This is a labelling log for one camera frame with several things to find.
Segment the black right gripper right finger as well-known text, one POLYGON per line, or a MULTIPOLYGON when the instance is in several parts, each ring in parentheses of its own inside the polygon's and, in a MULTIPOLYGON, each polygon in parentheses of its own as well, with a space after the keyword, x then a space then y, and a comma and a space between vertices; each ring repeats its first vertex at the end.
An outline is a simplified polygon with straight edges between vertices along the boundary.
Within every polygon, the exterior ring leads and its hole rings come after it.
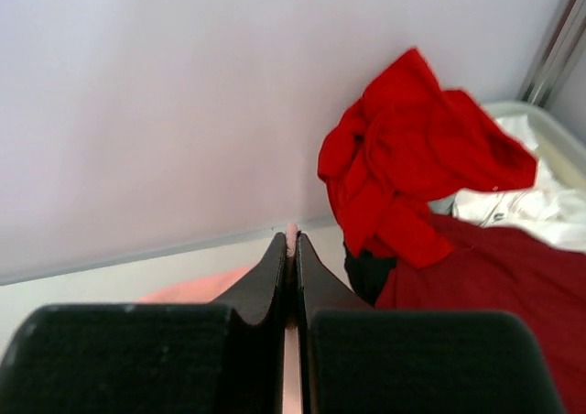
POLYGON ((376 310, 296 242, 306 413, 560 413, 528 327, 502 311, 376 310))

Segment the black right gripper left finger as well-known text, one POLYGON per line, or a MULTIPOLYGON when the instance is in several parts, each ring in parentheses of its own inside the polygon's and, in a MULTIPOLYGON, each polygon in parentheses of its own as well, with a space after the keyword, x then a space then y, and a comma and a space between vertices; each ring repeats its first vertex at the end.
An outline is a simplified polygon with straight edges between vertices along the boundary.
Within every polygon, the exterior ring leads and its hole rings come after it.
POLYGON ((278 413, 286 237, 207 304, 49 304, 1 363, 4 413, 278 413))

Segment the salmon pink t shirt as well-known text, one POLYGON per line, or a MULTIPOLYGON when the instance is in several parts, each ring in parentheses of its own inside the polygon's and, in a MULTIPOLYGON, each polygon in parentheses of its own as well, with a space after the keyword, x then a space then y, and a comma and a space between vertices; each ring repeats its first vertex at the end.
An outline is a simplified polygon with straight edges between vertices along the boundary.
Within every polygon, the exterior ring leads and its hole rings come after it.
MULTIPOLYGON (((224 293, 251 269, 252 266, 238 267, 225 273, 184 281, 146 295, 138 302, 207 303, 224 293)), ((298 328, 290 315, 284 331, 283 413, 301 413, 303 410, 298 350, 298 328)))

